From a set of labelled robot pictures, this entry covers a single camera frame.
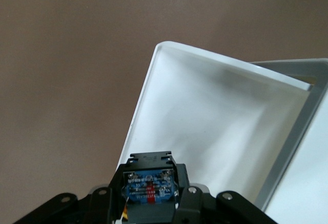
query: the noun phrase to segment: brown wall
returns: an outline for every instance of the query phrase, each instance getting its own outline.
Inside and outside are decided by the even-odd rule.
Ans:
[[[328,57],[328,0],[0,0],[0,223],[110,181],[157,43]]]

